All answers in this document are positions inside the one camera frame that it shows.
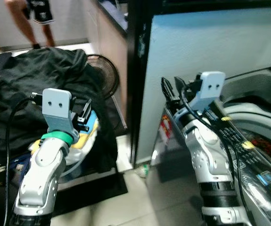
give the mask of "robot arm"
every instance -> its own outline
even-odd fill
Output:
[[[33,93],[36,102],[42,104],[42,113],[49,126],[41,137],[39,149],[32,155],[30,168],[19,188],[14,206],[13,225],[50,225],[57,187],[65,170],[65,157],[69,147],[79,140],[79,132],[88,131],[90,100],[79,116],[71,111],[74,99],[70,92],[45,89],[42,95]]]
[[[220,96],[225,74],[222,72],[204,72],[190,84],[175,78],[180,97],[186,87],[186,95],[194,111],[203,111]],[[191,116],[181,100],[177,100],[169,81],[162,79],[162,88],[167,106],[174,113],[174,120],[185,137],[190,150],[200,193],[204,200],[202,214],[208,226],[246,225],[251,226],[246,210],[237,199],[233,176],[227,153],[221,148],[220,139],[207,126]]]

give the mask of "yellow label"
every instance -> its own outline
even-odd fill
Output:
[[[255,146],[250,142],[250,141],[246,141],[242,144],[242,147],[244,147],[245,149],[252,149],[255,148]]]
[[[223,118],[221,118],[222,121],[230,121],[231,120],[231,117],[229,116],[225,116]]]

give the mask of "person's leg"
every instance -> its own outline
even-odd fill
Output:
[[[47,24],[47,25],[42,25],[42,30],[43,30],[43,33],[45,34],[46,36],[46,44],[47,46],[55,46],[55,41],[54,41],[54,38],[53,38],[53,35],[52,35],[52,32],[51,32],[51,28],[50,28],[50,25]]]
[[[23,13],[23,9],[27,7],[26,1],[5,0],[5,3],[20,31],[27,37],[27,39],[32,43],[33,46],[38,45],[31,24],[28,22],[27,18]]]

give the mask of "person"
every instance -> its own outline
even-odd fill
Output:
[[[49,25],[54,20],[48,0],[5,0],[5,4],[8,7],[15,24],[31,42],[34,49],[40,48],[40,45],[37,42],[33,28],[28,21],[32,12],[34,12],[34,21],[42,25],[42,31],[46,36],[47,46],[55,46]]]

